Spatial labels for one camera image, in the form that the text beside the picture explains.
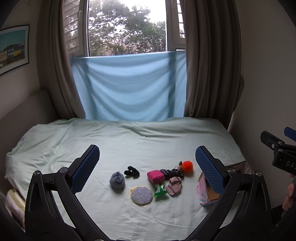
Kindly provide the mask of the right hand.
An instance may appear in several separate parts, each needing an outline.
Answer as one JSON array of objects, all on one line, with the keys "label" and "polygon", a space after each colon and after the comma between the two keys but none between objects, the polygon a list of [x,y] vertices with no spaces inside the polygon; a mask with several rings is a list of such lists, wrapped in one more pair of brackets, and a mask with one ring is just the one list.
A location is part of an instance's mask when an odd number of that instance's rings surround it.
[{"label": "right hand", "polygon": [[294,190],[295,190],[294,184],[293,184],[293,182],[291,182],[287,187],[287,195],[286,195],[285,200],[282,205],[284,210],[288,210],[292,207],[292,205],[293,205],[292,195],[294,193]]}]

